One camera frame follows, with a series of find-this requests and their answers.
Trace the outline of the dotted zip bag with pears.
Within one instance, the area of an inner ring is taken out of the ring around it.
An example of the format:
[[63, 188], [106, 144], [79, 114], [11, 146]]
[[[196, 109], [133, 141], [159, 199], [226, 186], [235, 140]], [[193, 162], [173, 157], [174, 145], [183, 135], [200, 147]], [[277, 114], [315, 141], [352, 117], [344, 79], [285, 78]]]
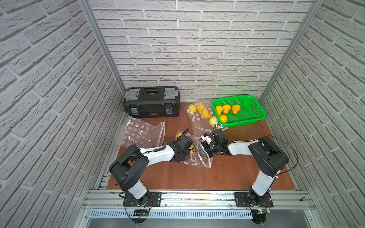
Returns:
[[139, 148], [155, 148], [163, 145], [165, 122], [153, 125], [142, 119], [128, 117], [118, 132], [116, 144], [128, 148], [136, 145]]

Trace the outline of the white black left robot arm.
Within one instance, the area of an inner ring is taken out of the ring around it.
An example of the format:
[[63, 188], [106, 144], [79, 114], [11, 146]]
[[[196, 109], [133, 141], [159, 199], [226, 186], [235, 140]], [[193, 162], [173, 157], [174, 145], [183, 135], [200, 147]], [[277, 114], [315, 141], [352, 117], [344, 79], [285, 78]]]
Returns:
[[192, 139], [185, 135], [156, 148], [131, 145], [110, 165], [109, 171], [122, 191], [130, 193], [139, 205], [144, 205], [149, 198], [149, 191], [140, 180], [145, 169], [160, 162], [187, 161], [193, 145]]

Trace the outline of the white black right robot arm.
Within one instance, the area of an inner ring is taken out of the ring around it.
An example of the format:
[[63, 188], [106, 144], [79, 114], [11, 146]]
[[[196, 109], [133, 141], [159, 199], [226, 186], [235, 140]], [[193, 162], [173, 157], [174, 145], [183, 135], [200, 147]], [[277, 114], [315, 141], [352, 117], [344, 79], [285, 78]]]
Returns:
[[202, 148], [209, 155], [249, 155], [259, 167], [259, 173], [246, 197], [251, 205], [258, 205], [269, 195], [276, 177], [289, 162], [289, 157], [269, 136], [250, 141], [228, 141], [222, 130], [218, 129], [202, 137]]

